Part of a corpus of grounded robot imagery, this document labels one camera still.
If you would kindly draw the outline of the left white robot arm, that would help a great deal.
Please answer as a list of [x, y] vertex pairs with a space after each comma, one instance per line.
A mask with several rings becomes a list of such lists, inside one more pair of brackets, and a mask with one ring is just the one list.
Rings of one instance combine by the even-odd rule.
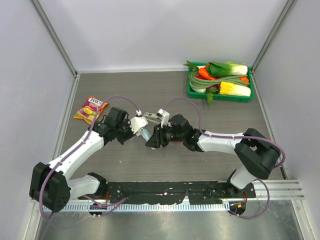
[[112, 107], [61, 156], [47, 164], [39, 162], [32, 171], [29, 196], [54, 213], [73, 199], [90, 196], [100, 200], [105, 197], [108, 186], [104, 177], [93, 172], [76, 179], [72, 175], [107, 143], [115, 139], [124, 143], [133, 136], [128, 116], [125, 110]]

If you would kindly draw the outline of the light blue stapler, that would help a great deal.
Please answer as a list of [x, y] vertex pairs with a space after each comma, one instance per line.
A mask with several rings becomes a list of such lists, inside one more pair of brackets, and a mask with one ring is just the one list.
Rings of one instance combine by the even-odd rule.
[[146, 141], [148, 141], [151, 138], [150, 133], [146, 129], [142, 129], [140, 134]]

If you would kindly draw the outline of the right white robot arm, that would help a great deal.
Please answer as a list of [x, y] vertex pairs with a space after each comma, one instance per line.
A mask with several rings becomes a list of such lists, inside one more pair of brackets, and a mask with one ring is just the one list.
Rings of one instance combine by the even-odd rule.
[[278, 147], [270, 143], [256, 129], [244, 133], [215, 134], [194, 128], [181, 114], [165, 116], [146, 112], [148, 120], [157, 121], [146, 146], [154, 149], [166, 147], [170, 142], [181, 142], [192, 152], [221, 152], [235, 155], [242, 167], [232, 172], [220, 196], [238, 197], [255, 179], [266, 180], [281, 156]]

